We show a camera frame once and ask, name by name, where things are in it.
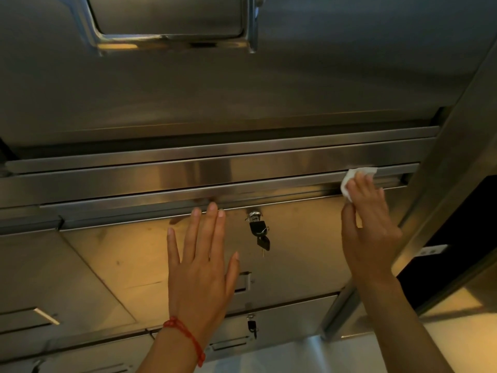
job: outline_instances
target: white power socket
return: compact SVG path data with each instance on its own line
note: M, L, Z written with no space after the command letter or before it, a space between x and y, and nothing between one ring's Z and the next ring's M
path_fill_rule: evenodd
M441 254L448 247L449 245L426 246L419 250L419 253L416 255L416 257L426 257L428 255Z

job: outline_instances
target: floor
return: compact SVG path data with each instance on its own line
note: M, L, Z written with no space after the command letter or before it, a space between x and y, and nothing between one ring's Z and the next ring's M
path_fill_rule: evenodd
M497 314L486 313L427 324L456 373L497 371ZM323 343L319 337L205 364L202 373L383 373L373 334Z

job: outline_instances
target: white wipe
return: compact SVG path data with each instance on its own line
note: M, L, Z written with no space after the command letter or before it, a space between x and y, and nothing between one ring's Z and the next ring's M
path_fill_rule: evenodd
M347 171L347 174L345 174L345 178L343 179L341 185L340 185L340 190L342 191L342 194L350 201L352 202L352 199L350 198L350 195L348 193L348 190L345 188L347 185L348 181L350 181L352 178L354 178L355 173L360 171L364 175L375 175L376 171L378 171L378 168L357 168L357 169L350 169Z

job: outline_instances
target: red string bracelet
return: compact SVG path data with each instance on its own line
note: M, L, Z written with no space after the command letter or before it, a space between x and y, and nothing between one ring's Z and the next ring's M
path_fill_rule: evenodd
M164 322L163 327L171 327L171 328L176 328L179 331L181 331L184 336L187 338L191 339L193 342L193 345L195 346L195 350L197 351L197 356L198 356L198 367L201 368L202 365L204 364L205 361L205 353L202 350L202 347L200 344L198 344L197 339L191 334L191 332L187 329L187 327L184 325L182 321L177 319L176 317L171 317L168 321Z

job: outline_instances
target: drawer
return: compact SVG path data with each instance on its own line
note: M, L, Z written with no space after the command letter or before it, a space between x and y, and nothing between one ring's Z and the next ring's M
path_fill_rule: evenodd
M402 191L386 190L391 205ZM337 292L350 279L341 249L341 196L265 200L227 209L225 260L238 251L241 272L229 313ZM247 221L255 210L269 227L271 248L264 254ZM183 213L62 233L138 321L158 324L168 315L167 229L175 228L181 254L187 225Z
M206 348L206 360L217 360L316 335L336 298L336 295L325 295L228 316ZM252 330L256 329L257 338L249 330L249 321L254 322L250 326ZM152 335L155 336L158 331L153 331Z
M56 230L0 237L0 361L134 323Z
M40 361L40 373L133 373L152 346L150 335L79 348L43 358L0 365L0 373L31 373Z

